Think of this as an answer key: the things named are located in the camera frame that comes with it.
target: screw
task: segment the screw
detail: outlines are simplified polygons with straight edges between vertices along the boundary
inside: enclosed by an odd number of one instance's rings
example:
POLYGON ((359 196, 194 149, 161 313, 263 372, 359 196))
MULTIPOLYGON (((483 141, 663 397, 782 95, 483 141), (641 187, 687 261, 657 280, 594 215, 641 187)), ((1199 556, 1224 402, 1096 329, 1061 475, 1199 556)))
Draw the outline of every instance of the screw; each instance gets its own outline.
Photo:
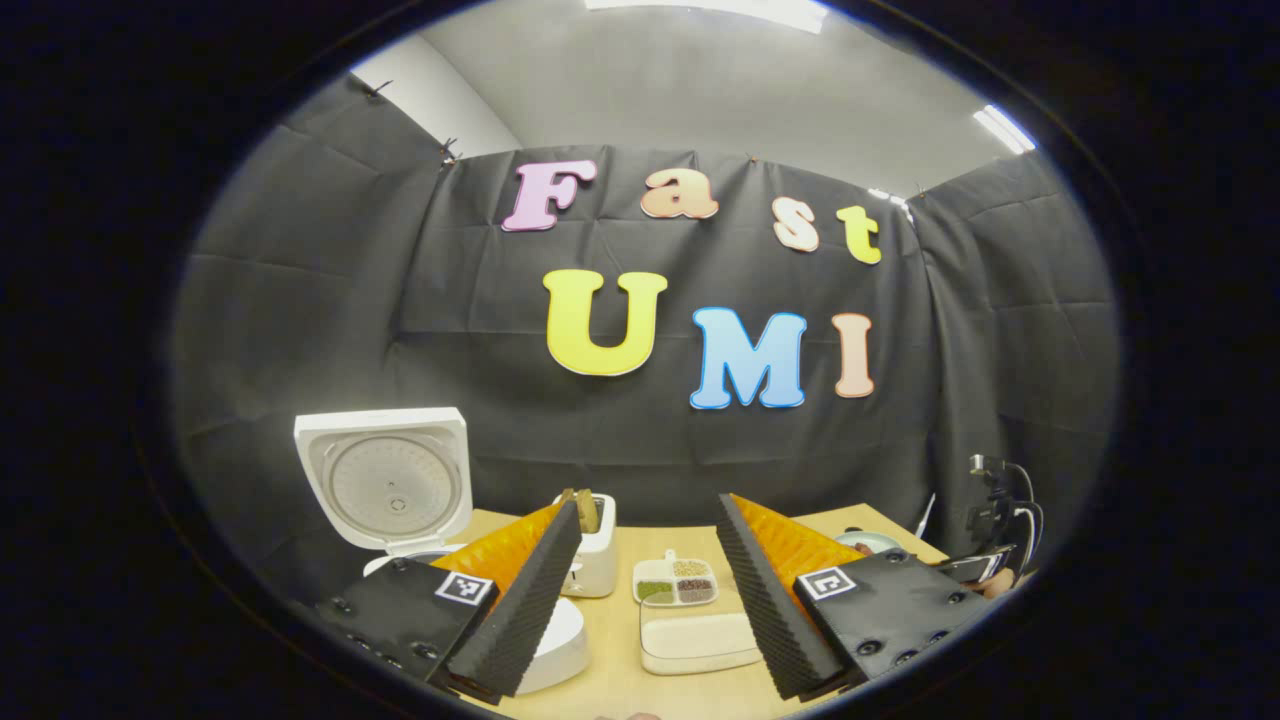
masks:
POLYGON ((412 648, 413 648, 413 655, 424 660, 435 660, 436 657, 440 656, 440 653, 436 652, 434 647, 426 643, 413 643, 412 648))

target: ceiling light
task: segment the ceiling light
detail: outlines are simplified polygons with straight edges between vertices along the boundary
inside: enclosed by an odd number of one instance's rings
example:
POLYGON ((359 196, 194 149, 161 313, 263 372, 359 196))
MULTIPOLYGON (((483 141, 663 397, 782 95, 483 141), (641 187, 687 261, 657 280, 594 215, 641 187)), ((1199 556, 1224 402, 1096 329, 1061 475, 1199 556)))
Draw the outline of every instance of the ceiling light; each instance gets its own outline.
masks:
POLYGON ((1027 137, 1027 133, 1024 133, 1018 126, 1015 126, 1012 120, 1005 117, 1004 113, 997 110, 995 105, 987 105, 982 110, 987 113, 987 115, 989 115, 991 119, 1000 123, 1000 127, 1009 131, 1009 135, 1014 136, 1014 138, 1018 140, 1018 143, 1023 146, 1023 150, 1036 150, 1036 143, 1032 142, 1032 138, 1027 137))
POLYGON ((1014 137, 1014 133, 1005 129, 1000 123, 993 120, 991 115, 988 115, 986 111, 978 110, 977 113, 973 114, 973 117, 979 123, 982 123, 982 127, 987 128, 987 131, 991 132, 991 135, 996 136, 996 140, 1004 142, 1005 147, 1009 147, 1009 150, 1014 155, 1021 155, 1023 152, 1027 151, 1023 147, 1023 143, 1018 142, 1018 138, 1014 137))
POLYGON ((818 35, 827 8, 813 0, 585 0, 588 10, 609 8, 701 8, 703 10, 722 10, 751 15, 805 32, 818 35))

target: white ceiling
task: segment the white ceiling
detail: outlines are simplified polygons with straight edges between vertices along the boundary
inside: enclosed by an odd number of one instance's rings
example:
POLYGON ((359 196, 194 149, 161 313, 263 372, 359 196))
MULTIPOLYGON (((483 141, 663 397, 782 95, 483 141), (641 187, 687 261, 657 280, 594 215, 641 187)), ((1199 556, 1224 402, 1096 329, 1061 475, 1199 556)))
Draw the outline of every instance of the white ceiling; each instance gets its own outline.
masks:
POLYGON ((680 8, 494 0, 421 32, 525 147, 745 152, 910 196, 1010 152, 986 101, 838 12, 819 35, 680 8))

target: black fabric backdrop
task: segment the black fabric backdrop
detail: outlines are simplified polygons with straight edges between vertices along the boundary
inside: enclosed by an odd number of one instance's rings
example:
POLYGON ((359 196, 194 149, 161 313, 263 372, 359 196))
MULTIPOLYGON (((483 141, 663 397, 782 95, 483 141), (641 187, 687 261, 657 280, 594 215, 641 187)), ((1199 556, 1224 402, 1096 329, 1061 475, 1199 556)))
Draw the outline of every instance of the black fabric backdrop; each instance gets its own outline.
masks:
POLYGON ((707 524, 737 492, 786 514, 869 502, 927 539, 969 550, 983 496, 973 452, 1028 468, 1052 550, 1093 483, 1121 352, 1106 265, 1048 164, 1028 154, 911 199, 915 224, 864 188, 765 160, 614 146, 525 150, 440 167, 439 143, 344 78, 247 159, 192 250, 174 316, 175 432, 191 479, 241 559, 310 601, 375 553, 342 541, 303 477, 293 418, 457 406, 477 507, 525 514, 564 487, 618 498, 620 521, 707 524), (544 232, 507 233, 522 163, 594 160, 596 179, 544 232), (645 177, 710 178, 709 219, 653 219, 645 177), (817 214, 819 249, 783 247, 780 195, 817 214), (883 260, 845 247, 836 210, 863 205, 883 260), (648 363, 573 374, 547 350, 547 272, 599 272, 593 340, 626 328, 625 272, 668 279, 648 363), (689 404, 700 380, 692 311, 808 322, 805 402, 689 404), (831 316, 861 313, 876 391, 842 398, 831 316))

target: blue letter m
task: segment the blue letter m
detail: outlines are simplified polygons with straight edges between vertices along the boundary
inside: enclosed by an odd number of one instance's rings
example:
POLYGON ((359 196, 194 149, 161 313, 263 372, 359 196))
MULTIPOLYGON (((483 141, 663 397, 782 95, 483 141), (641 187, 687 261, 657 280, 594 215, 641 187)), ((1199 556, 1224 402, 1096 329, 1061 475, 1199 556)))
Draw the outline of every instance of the blue letter m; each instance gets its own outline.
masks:
POLYGON ((800 336, 805 320, 792 313, 769 318, 760 342, 751 347, 746 328, 728 307, 703 307, 694 313, 694 324, 703 328, 703 384, 689 396, 699 410, 728 407, 732 398, 724 389, 724 375, 733 383, 737 400, 750 405, 765 373, 769 384, 760 393, 765 407, 795 407, 804 402, 800 389, 800 336))

